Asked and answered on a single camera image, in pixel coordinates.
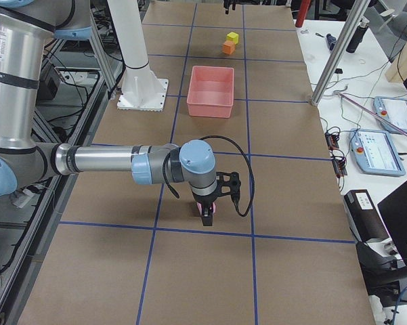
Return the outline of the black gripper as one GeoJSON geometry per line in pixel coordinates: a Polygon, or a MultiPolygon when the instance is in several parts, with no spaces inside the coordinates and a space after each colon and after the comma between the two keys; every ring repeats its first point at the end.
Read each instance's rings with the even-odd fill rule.
{"type": "Polygon", "coordinates": [[[222,196],[230,195],[236,212],[239,213],[241,181],[238,172],[217,172],[215,179],[216,187],[207,195],[193,193],[194,199],[201,206],[201,220],[204,226],[213,225],[213,214],[215,213],[214,202],[222,196]]]}

